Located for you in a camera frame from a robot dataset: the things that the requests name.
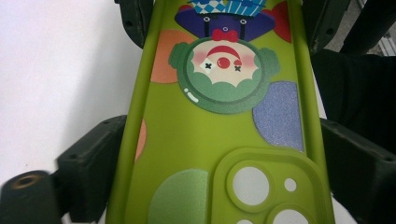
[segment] white surface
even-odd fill
[[[88,130],[126,114],[140,55],[112,0],[2,1],[0,185],[52,173]],[[335,207],[337,223],[354,223]]]

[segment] phone case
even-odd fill
[[[106,223],[334,223],[297,0],[156,0]]]

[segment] green phone case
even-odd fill
[[[106,223],[334,223],[300,1],[156,1]]]

